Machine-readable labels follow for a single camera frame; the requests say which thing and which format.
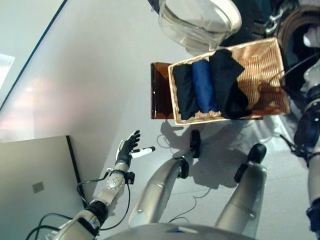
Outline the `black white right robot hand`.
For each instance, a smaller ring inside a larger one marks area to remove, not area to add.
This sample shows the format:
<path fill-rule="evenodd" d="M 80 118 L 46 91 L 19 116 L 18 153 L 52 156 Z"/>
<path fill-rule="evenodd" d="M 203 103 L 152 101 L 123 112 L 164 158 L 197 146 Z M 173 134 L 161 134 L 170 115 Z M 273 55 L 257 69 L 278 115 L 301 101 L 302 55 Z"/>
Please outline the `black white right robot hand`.
<path fill-rule="evenodd" d="M 298 45 L 300 58 L 304 60 L 299 70 L 302 74 L 319 59 L 320 26 L 316 24 L 302 25 Z"/>

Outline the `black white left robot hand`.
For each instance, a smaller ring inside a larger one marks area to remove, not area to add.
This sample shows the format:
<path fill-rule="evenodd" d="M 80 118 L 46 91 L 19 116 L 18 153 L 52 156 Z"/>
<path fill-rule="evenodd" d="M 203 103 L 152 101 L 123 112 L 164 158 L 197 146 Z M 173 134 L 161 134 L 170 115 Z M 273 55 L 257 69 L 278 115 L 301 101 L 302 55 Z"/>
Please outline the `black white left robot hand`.
<path fill-rule="evenodd" d="M 126 140 L 122 140 L 116 151 L 115 166 L 125 164 L 129 168 L 131 160 L 148 155 L 156 150 L 154 146 L 138 148 L 140 130 L 134 131 Z"/>

